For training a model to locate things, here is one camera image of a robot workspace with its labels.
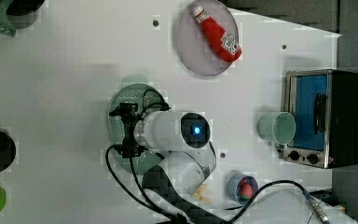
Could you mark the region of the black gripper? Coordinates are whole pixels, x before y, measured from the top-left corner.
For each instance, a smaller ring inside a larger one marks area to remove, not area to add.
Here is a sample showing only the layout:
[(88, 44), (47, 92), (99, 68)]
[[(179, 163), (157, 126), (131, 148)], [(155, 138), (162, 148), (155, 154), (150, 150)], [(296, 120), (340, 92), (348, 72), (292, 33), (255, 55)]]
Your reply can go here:
[(145, 151), (134, 136), (134, 130), (140, 117), (136, 114), (138, 105), (134, 103), (120, 103), (112, 112), (110, 117), (120, 117), (124, 125), (124, 138), (121, 144), (114, 144), (114, 149), (123, 158), (140, 157)]

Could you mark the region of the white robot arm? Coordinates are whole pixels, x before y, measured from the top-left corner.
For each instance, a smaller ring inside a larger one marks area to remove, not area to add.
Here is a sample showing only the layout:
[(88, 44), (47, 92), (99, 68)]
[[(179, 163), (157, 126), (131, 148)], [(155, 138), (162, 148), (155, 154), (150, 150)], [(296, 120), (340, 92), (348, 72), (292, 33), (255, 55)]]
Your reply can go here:
[(216, 167), (208, 120), (160, 103), (138, 109), (121, 103), (109, 116), (120, 120), (123, 139), (112, 149), (130, 164), (146, 204), (171, 223), (223, 224), (226, 219), (192, 197)]

